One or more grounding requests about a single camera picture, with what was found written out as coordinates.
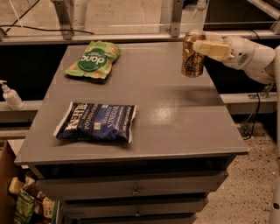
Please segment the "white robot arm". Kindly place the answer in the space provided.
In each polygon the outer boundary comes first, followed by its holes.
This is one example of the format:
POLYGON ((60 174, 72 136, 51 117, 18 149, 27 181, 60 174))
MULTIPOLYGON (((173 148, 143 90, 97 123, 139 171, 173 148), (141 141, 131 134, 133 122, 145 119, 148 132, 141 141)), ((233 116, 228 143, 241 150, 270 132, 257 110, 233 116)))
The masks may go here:
POLYGON ((243 70, 252 80, 276 86, 276 161, 280 172, 280 46, 271 48, 240 36, 223 38, 203 31, 205 40, 195 40, 192 49, 235 70, 243 70))

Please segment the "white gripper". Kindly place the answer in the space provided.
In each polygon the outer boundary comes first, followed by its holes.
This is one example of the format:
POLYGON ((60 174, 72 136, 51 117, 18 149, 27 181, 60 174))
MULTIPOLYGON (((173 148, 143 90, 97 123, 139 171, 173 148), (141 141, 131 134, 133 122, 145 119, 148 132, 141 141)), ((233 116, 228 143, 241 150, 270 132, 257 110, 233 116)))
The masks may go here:
POLYGON ((215 32, 192 29, 189 31, 192 49, 208 58, 223 61, 227 67, 243 70, 252 80, 270 84, 275 78, 272 62, 275 50, 246 38, 223 37, 215 32))

